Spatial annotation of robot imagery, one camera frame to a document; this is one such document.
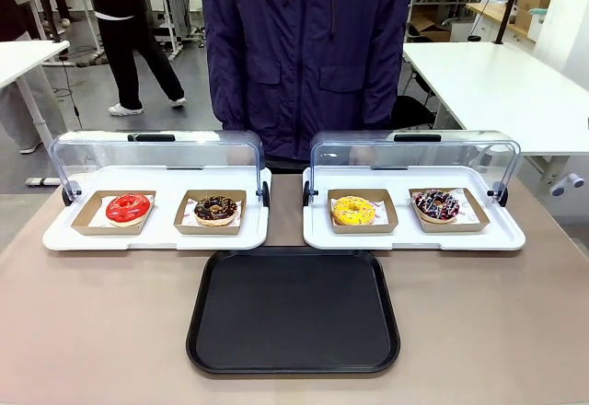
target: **brown paper food tray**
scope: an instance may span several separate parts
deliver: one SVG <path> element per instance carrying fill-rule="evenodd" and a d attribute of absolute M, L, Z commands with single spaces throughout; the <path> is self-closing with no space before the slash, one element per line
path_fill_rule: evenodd
<path fill-rule="evenodd" d="M 153 201 L 149 206 L 149 210 L 144 216 L 142 221 L 135 225 L 129 227 L 89 227 L 88 224 L 92 221 L 92 218 L 102 205 L 102 198 L 107 196 L 122 196 L 128 193 L 139 193 L 144 196 L 153 196 Z M 147 222 L 147 218 L 151 214 L 151 211 L 154 209 L 156 205 L 156 192 L 155 191 L 95 191 L 94 194 L 90 197 L 87 203 L 82 207 L 82 210 L 77 217 L 75 218 L 74 222 L 72 223 L 72 228 L 77 231 L 78 233 L 93 237 L 93 236 L 129 236 L 129 235 L 139 235 L 144 228 L 145 223 Z"/>
<path fill-rule="evenodd" d="M 388 224 L 381 226 L 339 226 L 333 221 L 331 212 L 331 200 L 338 200 L 344 196 L 359 196 L 371 203 L 385 202 L 387 209 Z M 386 189 L 332 189 L 328 191 L 328 211 L 333 232 L 337 234 L 369 234 L 369 233 L 391 233 L 398 225 L 397 211 Z"/>
<path fill-rule="evenodd" d="M 428 187 L 426 189 L 409 189 L 409 197 L 411 199 L 411 207 L 415 211 L 415 215 L 419 220 L 420 224 L 422 225 L 422 229 L 425 233 L 450 233 L 450 232 L 479 232 L 485 226 L 487 226 L 490 222 L 489 217 L 485 214 L 485 211 L 480 206 L 479 202 L 475 199 L 475 197 L 470 193 L 469 189 L 464 189 L 464 194 L 467 197 L 468 202 L 472 206 L 472 210 L 474 210 L 475 215 L 479 219 L 479 222 L 476 224 L 455 224 L 455 223 L 448 223 L 448 224 L 433 224 L 424 221 L 419 216 L 420 209 L 417 208 L 415 205 L 415 201 L 413 201 L 413 193 L 419 193 L 422 191 L 429 191 L 431 189 L 436 189 L 438 191 L 453 191 L 454 189 L 458 189 L 457 187 Z"/>
<path fill-rule="evenodd" d="M 209 198 L 211 196 L 225 196 L 227 198 L 231 198 L 235 202 L 241 201 L 241 222 L 239 223 L 239 226 L 207 227 L 182 225 L 184 208 L 186 207 L 188 199 L 199 201 L 202 198 Z M 176 227 L 182 235 L 237 235 L 246 215 L 246 197 L 246 191 L 187 191 L 184 193 L 184 198 L 182 198 L 182 202 L 180 203 L 178 211 L 176 212 L 176 217 L 174 218 L 174 227 Z"/>

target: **sneaker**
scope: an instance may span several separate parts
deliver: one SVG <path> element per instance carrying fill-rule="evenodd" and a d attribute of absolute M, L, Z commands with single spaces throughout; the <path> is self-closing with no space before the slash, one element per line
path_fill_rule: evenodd
<path fill-rule="evenodd" d="M 40 145 L 43 144 L 43 141 L 39 140 L 36 144 L 32 145 L 29 148 L 26 149 L 20 149 L 20 154 L 21 155 L 30 155 L 33 152 L 35 152 L 37 150 L 37 147 L 39 147 Z"/>
<path fill-rule="evenodd" d="M 186 103 L 188 103 L 188 101 L 184 97 L 180 99 L 171 99 L 169 101 L 169 105 L 172 109 L 183 108 Z"/>
<path fill-rule="evenodd" d="M 109 108 L 109 114 L 113 117 L 126 117 L 127 115 L 137 115 L 139 113 L 144 113 L 143 108 L 127 109 L 121 106 L 121 103 L 117 103 L 111 108 Z"/>

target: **jacket pocket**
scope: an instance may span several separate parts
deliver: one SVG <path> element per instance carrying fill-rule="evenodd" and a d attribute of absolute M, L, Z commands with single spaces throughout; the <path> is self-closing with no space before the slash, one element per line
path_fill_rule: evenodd
<path fill-rule="evenodd" d="M 262 85 L 280 83 L 280 62 L 272 58 L 248 55 L 246 69 L 251 80 Z"/>
<path fill-rule="evenodd" d="M 364 66 L 323 66 L 319 71 L 319 88 L 332 92 L 354 92 L 364 85 Z"/>

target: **black plastic tray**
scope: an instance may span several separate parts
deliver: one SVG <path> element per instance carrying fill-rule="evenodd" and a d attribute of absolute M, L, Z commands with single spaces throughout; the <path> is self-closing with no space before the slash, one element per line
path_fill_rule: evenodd
<path fill-rule="evenodd" d="M 376 373 L 400 339 L 366 251 L 220 251 L 202 275 L 186 350 L 211 374 Z"/>

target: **donut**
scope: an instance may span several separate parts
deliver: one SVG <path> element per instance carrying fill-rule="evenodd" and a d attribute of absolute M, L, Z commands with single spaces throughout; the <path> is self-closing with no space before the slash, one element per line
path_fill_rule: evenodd
<path fill-rule="evenodd" d="M 458 200 L 447 191 L 424 191 L 415 195 L 413 201 L 418 208 L 417 214 L 428 223 L 452 223 L 460 209 Z"/>
<path fill-rule="evenodd" d="M 109 222 L 118 227 L 134 226 L 141 223 L 151 203 L 138 193 L 128 193 L 112 200 L 107 206 Z"/>
<path fill-rule="evenodd" d="M 194 216 L 203 226 L 226 226 L 237 216 L 237 204 L 225 196 L 203 198 L 196 203 Z"/>
<path fill-rule="evenodd" d="M 336 224 L 341 226 L 368 226 L 375 220 L 375 207 L 357 196 L 339 198 L 332 212 Z"/>

